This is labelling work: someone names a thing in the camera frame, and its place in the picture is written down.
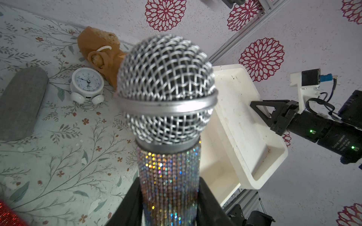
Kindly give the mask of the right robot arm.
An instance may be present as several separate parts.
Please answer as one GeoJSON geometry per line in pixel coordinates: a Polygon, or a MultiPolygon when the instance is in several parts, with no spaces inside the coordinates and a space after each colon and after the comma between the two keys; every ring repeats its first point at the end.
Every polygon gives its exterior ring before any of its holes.
{"type": "Polygon", "coordinates": [[[277,135],[286,131],[340,155],[344,165],[362,158],[362,92],[355,90],[338,113],[320,98],[306,101],[301,113],[292,100],[252,101],[250,107],[277,135]]]}

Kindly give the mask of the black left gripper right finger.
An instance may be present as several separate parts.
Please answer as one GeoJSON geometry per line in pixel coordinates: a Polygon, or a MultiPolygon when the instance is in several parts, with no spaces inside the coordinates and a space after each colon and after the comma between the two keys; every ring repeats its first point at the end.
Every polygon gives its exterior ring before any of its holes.
{"type": "Polygon", "coordinates": [[[197,226],[234,226],[202,177],[199,178],[197,226]]]}

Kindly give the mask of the white top drawer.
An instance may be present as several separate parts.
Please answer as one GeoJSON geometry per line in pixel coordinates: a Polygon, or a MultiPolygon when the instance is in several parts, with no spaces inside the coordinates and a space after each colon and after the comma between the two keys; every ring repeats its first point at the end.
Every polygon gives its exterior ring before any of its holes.
{"type": "Polygon", "coordinates": [[[224,206],[240,187],[229,154],[233,147],[216,112],[201,133],[200,176],[217,202],[224,206]]]}

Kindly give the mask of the red glitter microphone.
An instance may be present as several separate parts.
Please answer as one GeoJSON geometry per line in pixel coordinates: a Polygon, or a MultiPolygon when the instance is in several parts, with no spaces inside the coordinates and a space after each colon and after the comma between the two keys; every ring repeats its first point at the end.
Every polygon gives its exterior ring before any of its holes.
{"type": "Polygon", "coordinates": [[[19,217],[13,213],[10,208],[1,201],[1,226],[22,226],[23,223],[19,217]]]}

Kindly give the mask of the rainbow rhinestone microphone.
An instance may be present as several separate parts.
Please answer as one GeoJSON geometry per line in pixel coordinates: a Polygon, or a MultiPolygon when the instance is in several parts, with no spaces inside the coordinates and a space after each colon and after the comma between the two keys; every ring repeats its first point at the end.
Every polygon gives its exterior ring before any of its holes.
{"type": "Polygon", "coordinates": [[[147,38],[124,58],[116,100],[136,137],[145,224],[195,225],[201,133],[218,101],[207,55],[180,36],[147,38]]]}

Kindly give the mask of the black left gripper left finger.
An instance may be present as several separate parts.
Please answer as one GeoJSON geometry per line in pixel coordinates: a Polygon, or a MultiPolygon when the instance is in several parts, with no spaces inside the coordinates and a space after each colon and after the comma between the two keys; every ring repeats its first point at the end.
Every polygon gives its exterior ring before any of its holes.
{"type": "Polygon", "coordinates": [[[143,204],[140,179],[136,178],[115,213],[106,223],[106,226],[141,226],[142,214],[143,204]]]}

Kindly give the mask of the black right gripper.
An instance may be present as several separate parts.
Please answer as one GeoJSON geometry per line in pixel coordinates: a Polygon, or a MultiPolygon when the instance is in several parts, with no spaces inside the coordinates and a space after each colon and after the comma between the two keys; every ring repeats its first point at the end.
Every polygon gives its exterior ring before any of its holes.
{"type": "Polygon", "coordinates": [[[329,119],[304,110],[291,100],[251,101],[250,107],[277,135],[298,135],[341,156],[341,163],[356,163],[362,158],[362,122],[343,118],[329,119]]]}

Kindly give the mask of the white plastic drawer cabinet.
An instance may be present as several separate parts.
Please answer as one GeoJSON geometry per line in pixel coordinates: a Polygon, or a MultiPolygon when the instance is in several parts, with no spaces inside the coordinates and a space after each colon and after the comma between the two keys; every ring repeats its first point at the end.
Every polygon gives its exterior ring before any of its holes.
{"type": "Polygon", "coordinates": [[[226,147],[240,184],[246,189],[259,190],[288,156],[283,138],[250,107],[261,97],[246,68],[240,64],[215,66],[218,103],[213,117],[221,143],[226,147]]]}

